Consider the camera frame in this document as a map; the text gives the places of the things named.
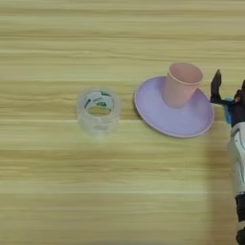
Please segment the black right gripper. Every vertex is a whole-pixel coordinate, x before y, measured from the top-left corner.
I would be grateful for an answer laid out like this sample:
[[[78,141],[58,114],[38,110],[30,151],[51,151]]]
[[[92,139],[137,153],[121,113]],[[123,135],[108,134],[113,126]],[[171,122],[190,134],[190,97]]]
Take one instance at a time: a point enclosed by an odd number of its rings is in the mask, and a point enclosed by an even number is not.
[[[237,123],[245,122],[245,79],[243,80],[241,90],[238,90],[234,96],[233,100],[223,100],[219,93],[219,88],[221,86],[222,77],[219,70],[216,71],[212,83],[211,83],[211,98],[210,102],[213,104],[232,106],[232,126]]]

